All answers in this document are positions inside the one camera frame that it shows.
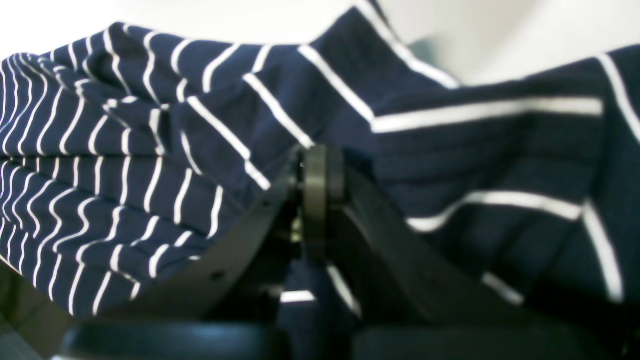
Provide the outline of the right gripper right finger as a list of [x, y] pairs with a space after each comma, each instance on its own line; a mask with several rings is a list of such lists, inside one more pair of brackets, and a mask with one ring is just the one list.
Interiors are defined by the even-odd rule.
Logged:
[[342, 152], [302, 151], [307, 258], [333, 265], [365, 328], [354, 360], [611, 360], [592, 333], [530, 312], [450, 264]]

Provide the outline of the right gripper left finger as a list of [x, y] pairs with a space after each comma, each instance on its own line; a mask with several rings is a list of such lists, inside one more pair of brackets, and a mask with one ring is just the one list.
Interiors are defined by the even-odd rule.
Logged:
[[83, 320], [65, 335], [62, 360], [292, 360], [277, 326], [305, 159], [294, 150], [271, 189], [185, 269], [135, 300]]

